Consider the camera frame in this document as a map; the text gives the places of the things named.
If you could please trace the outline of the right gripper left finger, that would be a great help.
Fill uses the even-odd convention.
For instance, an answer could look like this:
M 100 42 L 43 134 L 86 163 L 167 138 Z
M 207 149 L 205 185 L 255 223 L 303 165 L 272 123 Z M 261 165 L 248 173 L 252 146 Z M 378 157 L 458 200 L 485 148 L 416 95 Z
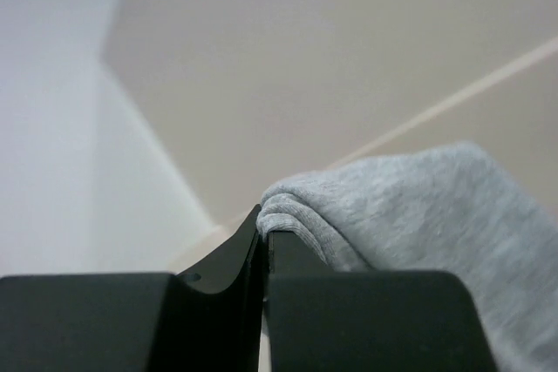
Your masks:
M 181 273 L 1 280 L 4 371 L 255 371 L 262 241 L 253 209 Z

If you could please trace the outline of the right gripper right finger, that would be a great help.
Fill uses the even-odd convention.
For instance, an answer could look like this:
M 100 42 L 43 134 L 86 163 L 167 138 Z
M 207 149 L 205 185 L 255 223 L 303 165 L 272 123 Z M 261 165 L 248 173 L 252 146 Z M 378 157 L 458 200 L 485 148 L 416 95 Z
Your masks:
M 293 233 L 268 237 L 274 371 L 495 371 L 473 298 L 441 271 L 339 273 Z

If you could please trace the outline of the grey tank top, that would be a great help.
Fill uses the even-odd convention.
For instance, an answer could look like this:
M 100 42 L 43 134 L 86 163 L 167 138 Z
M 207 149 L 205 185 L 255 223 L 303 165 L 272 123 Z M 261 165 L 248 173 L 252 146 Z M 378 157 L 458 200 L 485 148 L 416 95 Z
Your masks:
M 477 145 L 302 173 L 261 206 L 261 235 L 295 233 L 336 270 L 456 274 L 501 370 L 556 370 L 557 224 Z

